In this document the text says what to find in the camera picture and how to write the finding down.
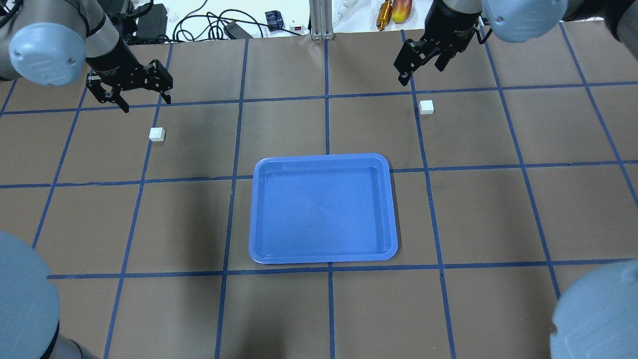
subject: metal frame post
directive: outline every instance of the metal frame post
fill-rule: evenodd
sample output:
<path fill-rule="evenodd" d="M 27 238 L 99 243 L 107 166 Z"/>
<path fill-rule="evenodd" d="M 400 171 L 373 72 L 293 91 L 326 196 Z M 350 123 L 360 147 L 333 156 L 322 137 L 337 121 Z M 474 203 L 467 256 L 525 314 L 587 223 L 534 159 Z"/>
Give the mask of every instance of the metal frame post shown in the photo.
<path fill-rule="evenodd" d="M 310 21 L 312 29 L 310 37 L 313 40 L 332 40 L 332 0 L 309 0 Z"/>

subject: blue tape line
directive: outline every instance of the blue tape line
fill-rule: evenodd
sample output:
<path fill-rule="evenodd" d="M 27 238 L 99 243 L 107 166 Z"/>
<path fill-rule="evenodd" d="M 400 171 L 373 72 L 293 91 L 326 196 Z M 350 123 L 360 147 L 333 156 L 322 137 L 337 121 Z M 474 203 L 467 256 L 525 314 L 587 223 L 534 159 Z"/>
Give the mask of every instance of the blue tape line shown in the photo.
<path fill-rule="evenodd" d="M 582 167 L 582 166 L 608 166 L 617 165 L 616 161 L 599 162 L 572 162 L 572 163 L 552 163 L 552 164 L 525 164 L 527 168 L 548 168 L 548 167 Z"/>
<path fill-rule="evenodd" d="M 328 322 L 330 328 L 330 359 L 335 359 L 334 344 L 334 286 L 332 285 L 332 262 L 328 263 Z"/>
<path fill-rule="evenodd" d="M 480 29 L 481 35 L 485 36 L 485 32 L 483 29 Z M 538 236 L 540 237 L 540 243 L 543 247 L 543 252 L 545 254 L 545 260 L 547 263 L 547 269 L 549 270 L 549 276 L 552 280 L 552 286 L 554 287 L 554 294 L 556 295 L 556 299 L 560 298 L 560 288 L 558 287 L 558 281 L 556 280 L 556 273 L 554 272 L 554 266 L 552 265 L 552 258 L 549 253 L 549 247 L 547 246 L 547 241 L 545 240 L 545 232 L 543 230 L 543 225 L 540 222 L 540 215 L 538 214 L 538 207 L 536 205 L 536 199 L 534 198 L 534 193 L 531 189 L 530 177 L 527 174 L 526 164 L 523 160 L 523 154 L 521 153 L 521 147 L 518 143 L 518 139 L 516 137 L 516 131 L 514 131 L 514 124 L 512 122 L 512 117 L 510 115 L 510 111 L 507 107 L 507 102 L 505 101 L 505 94 L 503 92 L 503 88 L 501 87 L 500 79 L 498 78 L 498 73 L 496 71 L 496 65 L 494 65 L 494 59 L 492 58 L 492 53 L 489 50 L 489 44 L 485 43 L 485 50 L 487 52 L 487 58 L 489 60 L 489 65 L 492 68 L 492 73 L 494 74 L 494 81 L 496 81 L 496 87 L 498 87 L 498 94 L 501 98 L 501 104 L 503 105 L 503 111 L 505 112 L 505 118 L 507 119 L 507 126 L 510 129 L 510 133 L 512 135 L 512 141 L 514 142 L 514 148 L 516 149 L 516 156 L 518 157 L 519 163 L 521 164 L 521 172 L 523 173 L 523 180 L 525 180 L 525 187 L 527 188 L 527 193 L 530 198 L 530 204 L 532 212 L 534 213 L 534 219 L 536 220 L 536 227 L 538 229 Z"/>
<path fill-rule="evenodd" d="M 496 88 L 466 88 L 466 89 L 431 89 L 431 90 L 418 90 L 416 94 L 422 95 L 424 93 L 459 93 L 459 92 L 481 92 L 481 91 L 496 91 Z"/>
<path fill-rule="evenodd" d="M 11 98 L 11 95 L 13 94 L 13 89 L 15 89 L 15 85 L 17 83 L 18 83 L 17 79 L 13 80 L 13 83 L 11 84 L 11 88 L 9 89 L 9 92 L 6 94 L 6 98 L 4 99 L 4 103 L 2 104 L 2 109 L 0 109 L 0 116 L 4 114 L 4 111 L 6 110 L 6 106 L 9 104 L 9 99 Z"/>
<path fill-rule="evenodd" d="M 582 266 L 587 264 L 607 264 L 622 261 L 629 261 L 635 258 L 613 258 L 613 259 L 576 259 L 571 261 L 553 261 L 555 266 Z"/>
<path fill-rule="evenodd" d="M 624 164 L 635 165 L 638 160 L 623 161 Z M 527 168 L 550 168 L 550 167 L 587 167 L 587 166 L 605 166 L 618 165 L 618 161 L 599 161 L 599 162 L 555 162 L 547 164 L 525 164 Z M 429 172 L 438 171 L 480 171 L 484 169 L 519 169 L 521 165 L 476 165 L 476 166 L 450 166 L 450 167 L 432 167 Z M 397 168 L 390 169 L 390 173 L 409 173 L 424 172 L 423 168 Z M 167 183 L 167 182 L 198 182 L 198 181 L 227 181 L 227 180 L 252 180 L 253 175 L 238 176 L 218 176 L 218 177 L 181 177 L 181 178 L 153 178 L 145 179 L 144 183 Z M 79 186 L 119 186 L 119 185 L 138 185 L 141 181 L 113 181 L 113 182 L 87 182 L 87 183 L 57 183 L 56 187 L 79 187 Z M 51 187 L 50 183 L 24 183 L 16 185 L 0 185 L 2 188 L 38 188 Z"/>
<path fill-rule="evenodd" d="M 625 168 L 625 164 L 623 163 L 623 160 L 620 157 L 618 148 L 616 147 L 614 140 L 611 138 L 611 133 L 609 132 L 609 129 L 607 128 L 607 124 L 605 124 L 605 119 L 602 117 L 602 114 L 600 113 L 600 109 L 598 108 L 598 105 L 596 104 L 596 100 L 594 99 L 594 96 L 591 93 L 590 85 L 587 83 L 587 79 L 585 79 L 585 74 L 582 71 L 582 68 L 580 63 L 578 62 L 578 59 L 576 58 L 576 53 L 574 52 L 574 48 L 572 47 L 572 44 L 569 42 L 569 37 L 567 36 L 565 27 L 563 26 L 563 24 L 558 24 L 558 25 L 560 26 L 560 31 L 563 33 L 563 38 L 565 39 L 565 42 L 567 43 L 567 48 L 569 49 L 569 53 L 572 55 L 574 64 L 576 65 L 576 68 L 578 69 L 578 74 L 581 76 L 582 83 L 585 86 L 585 91 L 587 91 L 587 96 L 589 96 L 591 105 L 593 106 L 594 111 L 596 112 L 596 116 L 598 116 L 598 121 L 600 122 L 600 126 L 605 132 L 605 136 L 607 136 L 607 140 L 609 141 L 611 150 L 614 152 L 614 156 L 616 157 L 616 160 L 618 161 L 620 170 L 623 172 L 623 176 L 625 177 L 625 181 L 627 182 L 627 187 L 629 188 L 629 192 L 631 193 L 632 198 L 634 199 L 634 204 L 636 205 L 636 207 L 638 207 L 638 195 L 636 195 L 634 184 L 632 183 L 632 180 L 629 178 L 629 173 L 627 173 L 627 168 Z"/>
<path fill-rule="evenodd" d="M 409 95 L 409 91 L 396 92 L 375 92 L 375 93 L 345 93 L 340 95 L 329 95 L 330 98 L 350 98 L 350 97 L 377 97 L 377 96 L 401 96 Z"/>
<path fill-rule="evenodd" d="M 329 62 L 328 62 L 328 40 L 323 41 L 323 77 L 325 79 L 325 154 L 330 154 L 330 86 L 329 86 Z M 334 351 L 334 287 L 332 285 L 332 262 L 328 263 L 328 323 L 330 337 L 330 359 L 335 359 Z"/>
<path fill-rule="evenodd" d="M 233 176 L 187 177 L 187 178 L 154 178 L 154 179 L 145 180 L 145 183 L 224 181 L 224 180 L 234 180 L 235 178 L 236 177 L 233 177 Z"/>
<path fill-rule="evenodd" d="M 170 66 L 170 58 L 173 53 L 173 44 L 171 43 L 168 46 L 168 58 L 166 61 L 166 69 Z M 155 127 L 158 122 L 158 116 L 160 114 L 160 105 L 162 98 L 158 95 L 158 101 L 155 105 L 155 115 L 153 116 L 153 124 L 152 127 Z M 111 312 L 111 319 L 108 324 L 108 332 L 107 332 L 107 340 L 104 347 L 104 359 L 108 359 L 108 354 L 110 352 L 111 340 L 113 339 L 113 329 L 115 328 L 115 320 L 117 319 L 117 309 L 119 308 L 119 300 L 122 295 L 122 287 L 124 285 L 124 278 L 126 274 L 126 267 L 128 265 L 128 258 L 131 252 L 131 245 L 133 244 L 133 235 L 135 234 L 135 225 L 137 224 L 137 216 L 140 211 L 140 205 L 142 203 L 142 195 L 144 193 L 144 180 L 146 177 L 146 170 L 149 166 L 149 158 L 151 157 L 152 150 L 152 141 L 149 140 L 146 146 L 146 155 L 144 157 L 144 166 L 142 168 L 142 175 L 140 178 L 140 188 L 137 192 L 137 198 L 135 200 L 135 208 L 133 210 L 133 218 L 131 219 L 131 227 L 128 233 L 128 239 L 126 242 L 126 249 L 124 250 L 124 259 L 122 260 L 122 268 L 120 269 L 119 280 L 117 282 L 117 291 L 115 292 L 115 301 L 113 303 L 113 311 Z"/>
<path fill-rule="evenodd" d="M 167 277 L 211 277 L 223 275 L 221 270 L 209 271 L 165 271 L 159 273 L 126 273 L 126 278 L 167 278 Z"/>
<path fill-rule="evenodd" d="M 405 31 L 401 30 L 402 42 L 405 42 Z M 447 338 L 450 345 L 450 355 L 452 359 L 456 359 L 456 348 L 454 345 L 454 332 L 452 331 L 452 318 L 450 315 L 450 305 L 447 296 L 447 285 L 445 283 L 445 265 L 443 263 L 443 254 L 441 252 L 441 241 L 439 239 L 438 225 L 436 223 L 436 210 L 434 209 L 434 199 L 432 196 L 432 184 L 430 182 L 429 166 L 427 165 L 426 148 L 423 141 L 423 133 L 421 131 L 421 120 L 419 118 L 419 105 L 417 103 L 417 92 L 414 86 L 414 77 L 410 78 L 410 89 L 412 92 L 412 105 L 414 107 L 414 118 L 416 120 L 417 135 L 419 137 L 419 148 L 421 150 L 421 159 L 423 161 L 423 168 L 426 170 L 424 174 L 426 176 L 426 190 L 427 190 L 427 202 L 429 204 L 430 216 L 432 220 L 432 229 L 434 232 L 434 245 L 436 247 L 436 261 L 439 269 L 439 279 L 441 282 L 441 297 L 443 299 L 443 312 L 445 313 L 445 326 L 447 327 Z"/>
<path fill-rule="evenodd" d="M 638 81 L 625 81 L 625 82 L 601 82 L 596 84 L 588 84 L 589 87 L 595 86 L 631 86 L 638 85 Z M 557 88 L 581 88 L 582 84 L 558 84 L 558 85 L 538 85 L 538 86 L 509 86 L 503 87 L 505 91 L 513 90 L 525 90 L 525 89 L 557 89 Z M 463 88 L 463 89 L 431 89 L 431 90 L 417 90 L 417 94 L 428 93 L 461 93 L 461 92 L 479 92 L 479 91 L 497 91 L 498 88 Z M 293 96 L 293 97 L 275 97 L 275 98 L 250 98 L 245 99 L 244 102 L 274 102 L 274 101 L 292 101 L 292 100 L 316 100 L 319 98 L 351 98 L 351 97 L 371 97 L 371 96 L 397 96 L 397 95 L 409 95 L 410 91 L 398 91 L 398 92 L 381 92 L 381 93 L 354 93 L 354 94 L 337 94 L 337 95 L 316 95 L 316 96 Z M 161 103 L 160 107 L 175 107 L 175 106 L 191 106 L 191 105 L 217 105 L 221 103 L 239 103 L 239 100 L 211 100 L 211 101 L 190 101 L 190 102 L 174 102 L 174 103 Z M 141 109 L 146 107 L 156 107 L 156 104 L 147 103 L 142 105 L 130 105 L 131 109 Z M 116 110 L 118 106 L 103 106 L 103 107 L 83 107 L 80 111 L 104 111 L 104 110 Z M 25 111 L 7 111 L 3 114 L 39 114 L 49 112 L 73 112 L 76 109 L 45 109 L 45 110 L 25 110 Z"/>
<path fill-rule="evenodd" d="M 411 172 L 425 172 L 423 168 L 399 168 L 391 169 L 390 173 L 411 173 Z"/>
<path fill-rule="evenodd" d="M 552 261 L 555 266 L 582 266 L 588 264 L 607 264 L 629 261 L 635 258 L 608 258 L 608 259 L 573 259 Z M 445 269 L 480 269 L 480 268 L 517 268 L 547 266 L 545 261 L 536 262 L 500 262 L 500 263 L 449 263 Z M 209 270 L 209 271 L 168 271 L 125 273 L 126 278 L 165 278 L 165 277 L 215 277 L 222 275 L 275 275 L 295 273 L 334 273 L 347 271 L 395 271 L 395 270 L 439 270 L 438 264 L 406 264 L 390 266 L 341 266 L 341 267 L 298 267 L 298 268 L 273 268 L 263 270 Z M 119 278 L 119 273 L 72 273 L 51 274 L 48 279 L 100 279 Z"/>
<path fill-rule="evenodd" d="M 521 165 L 479 165 L 479 166 L 450 166 L 450 167 L 432 167 L 428 169 L 430 172 L 436 171 L 471 171 L 482 169 L 510 169 L 521 168 Z"/>
<path fill-rule="evenodd" d="M 325 107 L 324 107 L 324 116 L 325 116 L 325 154 L 330 154 L 330 87 L 329 87 L 329 66 L 328 66 L 328 40 L 323 41 L 323 77 L 325 79 Z"/>
<path fill-rule="evenodd" d="M 5 115 L 21 115 L 21 114 L 48 114 L 52 112 L 76 112 L 78 109 L 50 109 L 50 110 L 24 110 L 24 111 L 6 111 Z"/>
<path fill-rule="evenodd" d="M 564 84 L 564 85 L 532 85 L 532 86 L 503 86 L 504 91 L 525 90 L 525 89 L 565 89 L 565 88 L 581 88 L 582 84 Z"/>
<path fill-rule="evenodd" d="M 73 117 L 73 122 L 71 123 L 69 134 L 68 136 L 66 136 L 66 142 L 64 143 L 64 149 L 62 150 L 60 161 L 57 164 L 56 175 L 53 177 L 53 182 L 51 183 L 51 189 L 48 191 L 47 201 L 44 205 L 44 210 L 42 211 L 42 217 L 40 217 L 40 223 L 38 224 L 38 230 L 36 231 L 36 235 L 33 238 L 33 243 L 31 244 L 31 248 L 33 249 L 36 248 L 36 246 L 38 245 L 38 240 L 40 240 L 40 234 L 42 233 L 42 226 L 44 225 L 44 221 L 47 217 L 48 207 L 51 205 L 51 198 L 53 198 L 53 191 L 56 189 L 57 179 L 60 177 L 60 172 L 62 171 L 62 165 L 64 164 L 64 158 L 66 157 L 66 152 L 69 150 L 71 137 L 73 137 L 73 131 L 75 129 L 75 125 L 77 124 L 78 117 L 80 116 L 80 108 L 82 107 L 82 102 L 84 102 L 86 91 L 87 91 L 87 88 L 84 87 L 84 90 L 82 91 L 82 96 L 80 97 L 80 103 L 78 104 L 78 107 L 75 109 L 75 116 Z"/>
<path fill-rule="evenodd" d="M 47 279 L 104 279 L 119 278 L 119 273 L 50 274 Z"/>
<path fill-rule="evenodd" d="M 239 163 L 239 144 L 241 141 L 241 120 L 244 113 L 244 90 L 246 89 L 246 65 L 248 63 L 248 39 L 244 43 L 244 62 L 241 70 L 241 90 L 239 91 L 239 116 L 237 118 L 237 137 L 235 138 L 235 159 L 233 161 L 233 177 L 237 176 L 237 164 Z M 228 260 L 230 257 L 230 237 L 232 233 L 233 212 L 235 207 L 235 189 L 237 180 L 232 180 L 230 201 L 228 204 L 228 226 L 226 228 L 226 246 L 224 248 L 224 272 L 228 271 Z M 219 294 L 219 314 L 217 321 L 217 337 L 215 343 L 215 359 L 219 359 L 221 352 L 221 332 L 224 323 L 224 306 L 226 302 L 227 275 L 221 278 L 221 290 Z"/>
<path fill-rule="evenodd" d="M 275 97 L 275 98 L 248 98 L 244 102 L 273 102 L 273 101 L 293 101 L 293 100 L 317 100 L 324 98 L 323 95 L 316 96 L 296 96 L 296 97 Z"/>
<path fill-rule="evenodd" d="M 142 181 L 115 181 L 115 182 L 85 182 L 85 183 L 58 183 L 56 187 L 81 187 L 81 186 L 123 186 L 139 185 Z"/>
<path fill-rule="evenodd" d="M 445 269 L 469 269 L 469 268 L 511 268 L 511 267 L 537 267 L 547 266 L 547 262 L 501 262 L 501 263 L 457 263 L 446 264 Z"/>
<path fill-rule="evenodd" d="M 30 183 L 25 185 L 0 185 L 0 188 L 38 188 L 51 187 L 50 183 Z"/>
<path fill-rule="evenodd" d="M 590 83 L 587 82 L 587 86 L 592 87 L 599 87 L 599 86 L 631 86 L 631 85 L 638 85 L 638 81 L 623 81 L 623 82 L 596 82 L 596 83 Z"/>

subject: blue plastic tray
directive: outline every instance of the blue plastic tray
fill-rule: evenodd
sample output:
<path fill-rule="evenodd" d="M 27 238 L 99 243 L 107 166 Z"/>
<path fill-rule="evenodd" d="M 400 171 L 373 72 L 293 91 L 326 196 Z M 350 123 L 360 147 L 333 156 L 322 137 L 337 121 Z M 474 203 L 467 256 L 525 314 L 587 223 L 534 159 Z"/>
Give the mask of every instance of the blue plastic tray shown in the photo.
<path fill-rule="evenodd" d="M 248 243 L 255 262 L 380 261 L 397 242 L 383 156 L 265 158 L 255 166 Z"/>

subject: white cube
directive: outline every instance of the white cube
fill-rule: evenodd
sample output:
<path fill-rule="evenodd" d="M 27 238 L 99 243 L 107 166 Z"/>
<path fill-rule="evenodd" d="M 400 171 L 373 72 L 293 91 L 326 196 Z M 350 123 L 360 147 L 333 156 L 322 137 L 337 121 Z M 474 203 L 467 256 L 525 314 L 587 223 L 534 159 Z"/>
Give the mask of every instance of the white cube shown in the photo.
<path fill-rule="evenodd" d="M 419 102 L 419 113 L 429 115 L 434 113 L 434 102 L 432 100 L 424 100 Z"/>
<path fill-rule="evenodd" d="M 153 127 L 149 132 L 149 140 L 153 142 L 164 141 L 164 136 L 166 136 L 166 131 L 163 127 Z"/>

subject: grid of blue tape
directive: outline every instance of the grid of blue tape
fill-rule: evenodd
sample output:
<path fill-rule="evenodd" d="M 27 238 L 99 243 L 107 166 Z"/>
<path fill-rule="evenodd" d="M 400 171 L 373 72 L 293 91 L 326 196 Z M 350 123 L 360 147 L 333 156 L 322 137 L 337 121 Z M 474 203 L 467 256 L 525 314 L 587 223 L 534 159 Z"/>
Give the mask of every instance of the grid of blue tape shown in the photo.
<path fill-rule="evenodd" d="M 590 84 L 586 81 L 582 68 L 578 62 L 578 59 L 575 55 L 575 52 L 569 42 L 569 38 L 562 24 L 560 24 L 560 29 L 563 34 L 563 37 L 568 45 L 569 51 L 572 55 L 574 63 L 578 69 L 579 75 L 582 79 L 582 84 L 566 84 L 566 85 L 550 85 L 550 86 L 510 86 L 505 87 L 501 86 L 500 80 L 498 77 L 498 73 L 496 71 L 496 67 L 494 65 L 494 61 L 489 49 L 489 44 L 485 44 L 487 56 L 489 58 L 489 63 L 491 65 L 491 70 L 494 75 L 494 79 L 496 82 L 495 88 L 465 88 L 465 89 L 443 89 L 443 90 L 424 90 L 417 91 L 414 85 L 414 79 L 410 81 L 410 91 L 396 91 L 396 92 L 386 92 L 386 93 L 361 93 L 361 94 L 345 94 L 345 95 L 330 95 L 329 94 L 329 66 L 328 66 L 328 41 L 324 42 L 324 65 L 325 65 L 325 94 L 322 96 L 299 96 L 299 97 L 283 97 L 283 98 L 258 98 L 258 99 L 244 99 L 244 88 L 245 88 L 245 80 L 246 80 L 246 65 L 248 58 L 248 40 L 244 43 L 244 58 L 242 64 L 242 76 L 241 76 L 241 91 L 238 100 L 220 100 L 220 101 L 201 101 L 201 102 L 181 102 L 181 103 L 172 103 L 166 104 L 161 101 L 161 97 L 158 97 L 158 101 L 156 104 L 148 104 L 148 105 L 132 105 L 131 108 L 143 108 L 143 107 L 154 107 L 155 114 L 153 118 L 153 126 L 156 126 L 158 120 L 158 114 L 162 107 L 168 106 L 187 106 L 187 105 L 205 105 L 205 104 L 215 104 L 215 103 L 238 103 L 239 104 L 239 117 L 237 119 L 237 137 L 235 140 L 235 157 L 234 157 L 234 165 L 233 165 L 233 174 L 232 176 L 221 176 L 215 178 L 156 178 L 156 179 L 146 179 L 146 170 L 148 167 L 149 156 L 151 154 L 151 142 L 149 141 L 146 149 L 146 155 L 144 159 L 144 168 L 142 169 L 142 176 L 138 181 L 112 181 L 112 182 L 88 182 L 88 183 L 58 183 L 58 177 L 60 171 L 62 169 L 64 158 L 66 156 L 66 152 L 68 150 L 69 143 L 73 136 L 73 131 L 75 125 L 77 123 L 78 116 L 82 111 L 101 111 L 107 109 L 117 109 L 115 106 L 108 107 L 82 107 L 84 102 L 84 98 L 86 96 L 86 88 L 84 89 L 82 96 L 80 98 L 80 103 L 78 107 L 75 109 L 55 109 L 55 110 L 40 110 L 40 111 L 5 111 L 6 106 L 9 102 L 11 94 L 15 88 L 17 81 L 13 81 L 9 93 L 3 103 L 2 108 L 0 109 L 0 116 L 2 114 L 29 114 L 29 113 L 42 113 L 42 112 L 75 112 L 75 116 L 73 118 L 73 122 L 71 124 L 71 128 L 69 129 L 69 133 L 64 145 L 64 149 L 60 158 L 60 161 L 57 166 L 56 174 L 54 176 L 52 183 L 26 183 L 26 184 L 16 184 L 16 185 L 0 185 L 0 188 L 33 188 L 33 187 L 45 187 L 49 188 L 49 194 L 47 197 L 47 201 L 45 203 L 45 207 L 38 224 L 38 229 L 36 232 L 36 236 L 33 240 L 33 248 L 35 248 L 38 244 L 38 239 L 40 237 L 40 233 L 42 230 L 42 225 L 46 219 L 48 207 L 51 202 L 51 198 L 53 196 L 54 190 L 56 187 L 74 187 L 74 186 L 88 186 L 88 185 L 102 185 L 102 186 L 117 186 L 117 185 L 139 185 L 139 191 L 137 195 L 137 200 L 135 203 L 135 209 L 133 211 L 133 218 L 131 221 L 131 227 L 129 231 L 128 241 L 126 244 L 126 250 L 124 253 L 124 258 L 122 260 L 122 267 L 120 273 L 83 273 L 83 274 L 56 274 L 50 275 L 50 279 L 119 279 L 117 285 L 117 292 L 115 295 L 115 302 L 112 310 L 111 320 L 108 327 L 107 334 L 107 343 L 105 346 L 103 357 L 104 359 L 108 359 L 108 354 L 110 351 L 110 343 L 113 336 L 113 330 L 115 326 L 115 320 L 117 318 L 117 309 L 119 305 L 119 299 L 122 293 L 122 286 L 124 284 L 124 280 L 126 278 L 151 278 L 151 277 L 201 277 L 201 276 L 221 276 L 221 294 L 219 301 L 219 320 L 218 320 L 218 330 L 216 335 L 216 349 L 215 349 L 215 358 L 219 358 L 220 350 L 221 350 L 221 334 L 223 331 L 223 316 L 224 316 L 224 306 L 225 306 L 225 294 L 226 294 L 226 280 L 229 275 L 268 275 L 268 274 L 283 274 L 283 273 L 327 273 L 328 275 L 328 294 L 329 294 L 329 328 L 330 328 L 330 357 L 331 359 L 335 358 L 335 338 L 334 338 L 334 290 L 332 286 L 332 275 L 334 272 L 340 271 L 385 271 L 385 270 L 438 270 L 440 272 L 440 284 L 441 284 L 441 295 L 443 296 L 443 311 L 445 313 L 445 321 L 447 325 L 447 333 L 449 339 L 450 346 L 450 354 L 452 359 L 456 359 L 456 350 L 454 347 L 454 336 L 452 329 L 452 322 L 450 318 L 450 310 L 447 298 L 447 287 L 445 283 L 445 270 L 447 269 L 458 269 L 458 268 L 508 268 L 508 267 L 529 267 L 529 266 L 541 266 L 547 267 L 549 270 L 549 274 L 553 283 L 554 292 L 556 297 L 560 297 L 560 290 L 558 287 L 558 283 L 556 280 L 556 276 L 554 274 L 555 266 L 566 266 L 566 265 L 582 265 L 582 264 L 605 264 L 612 263 L 615 261 L 624 260 L 623 258 L 618 259 L 584 259 L 584 260 L 573 260 L 573 261 L 554 261 L 551 259 L 551 255 L 549 252 L 549 248 L 547 247 L 547 243 L 545 241 L 545 236 L 542 228 L 542 223 L 540 221 L 540 217 L 538 215 L 538 209 L 536 207 L 536 202 L 534 200 L 534 194 L 530 185 L 529 177 L 527 175 L 527 168 L 539 168 L 539 167 L 570 167 L 570 166 L 599 166 L 599 165 L 617 165 L 621 168 L 625 180 L 627 181 L 627 186 L 629 191 L 633 197 L 634 203 L 638 206 L 638 197 L 636 195 L 636 191 L 634 185 L 632 184 L 625 165 L 627 164 L 638 164 L 638 160 L 623 160 L 620 157 L 618 149 L 614 144 L 614 141 L 611 137 L 609 130 L 607 129 L 607 125 L 605 124 L 604 118 L 602 117 L 596 101 L 591 93 L 591 87 L 597 86 L 627 86 L 627 85 L 637 85 L 638 81 L 629 81 L 629 82 L 605 82 L 605 83 L 596 83 Z M 405 33 L 401 31 L 402 40 L 405 41 Z M 167 59 L 167 68 L 170 66 L 170 59 L 172 55 L 173 46 L 171 45 L 168 50 L 168 59 Z M 591 104 L 596 112 L 598 120 L 600 122 L 601 127 L 603 128 L 605 135 L 607 136 L 607 140 L 612 148 L 614 156 L 616 157 L 616 161 L 603 161 L 603 162 L 576 162 L 576 163 L 546 163 L 546 164 L 526 164 L 523 161 L 523 156 L 521 154 L 521 149 L 517 141 L 516 132 L 514 130 L 514 126 L 512 124 L 512 120 L 508 111 L 507 102 L 505 101 L 505 97 L 503 92 L 506 90 L 516 90 L 516 89 L 543 89 L 543 88 L 584 88 L 587 91 L 588 97 L 591 101 Z M 503 110 L 505 111 L 505 116 L 507 119 L 507 123 L 510 129 L 510 133 L 512 135 L 512 140 L 514 142 L 514 146 L 516 149 L 517 157 L 519 160 L 518 164 L 508 164 L 508 165 L 476 165 L 476 166 L 454 166 L 454 167 L 429 167 L 427 164 L 427 154 L 425 151 L 423 135 L 421 132 L 420 126 L 420 118 L 419 118 L 419 108 L 417 103 L 417 95 L 418 94 L 426 94 L 426 93 L 457 93 L 457 92 L 476 92 L 476 91 L 498 91 L 501 98 L 501 103 L 503 106 Z M 237 162 L 239 159 L 239 141 L 241 138 L 241 120 L 243 113 L 243 103 L 245 102 L 268 102 L 268 101 L 285 101 L 285 100 L 310 100 L 310 99 L 320 99 L 323 98 L 325 100 L 325 153 L 330 154 L 330 98 L 348 98 L 348 97 L 367 97 L 367 96 L 396 96 L 396 95 L 411 95 L 414 107 L 414 115 L 415 115 L 415 126 L 419 138 L 420 152 L 421 158 L 423 161 L 422 168 L 410 168 L 410 169 L 392 169 L 393 173 L 404 173 L 404 172 L 422 172 L 426 179 L 426 188 L 427 188 L 427 198 L 429 203 L 429 210 L 431 213 L 431 220 L 434 231 L 434 241 L 436 246 L 436 256 L 437 263 L 436 264 L 416 264 L 416 265 L 386 265 L 386 266 L 340 266 L 334 267 L 332 263 L 327 263 L 326 267 L 300 267 L 300 268 L 284 268 L 284 269 L 264 269 L 264 270 L 229 270 L 228 269 L 228 255 L 230 251 L 230 237 L 232 230 L 232 220 L 233 220 L 233 208 L 234 208 L 234 198 L 235 198 L 235 186 L 237 180 L 246 180 L 251 179 L 252 176 L 238 176 L 237 175 Z M 537 229 L 540 235 L 540 241 L 542 247 L 545 252 L 545 261 L 534 261 L 534 262 L 507 262 L 507 263 L 465 263 L 465 264 L 450 264 L 444 263 L 443 255 L 441 252 L 441 245 L 438 236 L 438 226 L 436 222 L 436 208 L 434 206 L 433 196 L 432 196 L 432 187 L 430 182 L 430 172 L 435 171 L 468 171 L 468 170 L 484 170 L 484 169 L 520 169 L 523 173 L 523 178 L 525 181 L 525 185 L 528 191 L 528 195 L 530 198 L 530 203 L 532 206 L 532 210 L 535 216 L 535 220 L 537 223 Z M 126 267 L 128 264 L 128 256 L 130 253 L 131 242 L 133 240 L 133 234 L 135 232 L 135 224 L 137 221 L 137 214 L 140 209 L 140 203 L 142 200 L 142 194 L 144 192 L 144 185 L 146 183 L 162 183 L 162 182 L 178 182 L 178 181 L 217 181 L 217 180 L 230 180 L 232 181 L 232 194 L 230 198 L 230 204 L 228 208 L 228 225 L 226 231 L 226 243 L 225 243 L 225 252 L 224 252 L 224 265 L 223 270 L 219 271 L 182 271 L 182 272 L 161 272 L 161 273 L 127 273 Z"/>

